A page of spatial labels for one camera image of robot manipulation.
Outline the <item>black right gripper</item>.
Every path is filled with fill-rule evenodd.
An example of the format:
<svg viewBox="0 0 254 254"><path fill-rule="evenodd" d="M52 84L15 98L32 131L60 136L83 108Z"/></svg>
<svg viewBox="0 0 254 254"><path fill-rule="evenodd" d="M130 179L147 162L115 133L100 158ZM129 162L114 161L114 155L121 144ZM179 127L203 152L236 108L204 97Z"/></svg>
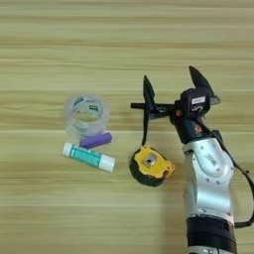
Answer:
<svg viewBox="0 0 254 254"><path fill-rule="evenodd" d="M213 97L214 92L201 72L191 65L189 71L194 86L206 88L209 95ZM154 101L155 92L147 76L144 76L143 80L143 96L148 108L148 119L169 117L183 144L209 137L221 139L218 130L209 130L203 122L204 115L210 108L209 99L205 98L197 110L193 110L188 98L176 100L174 104L156 104Z"/></svg>

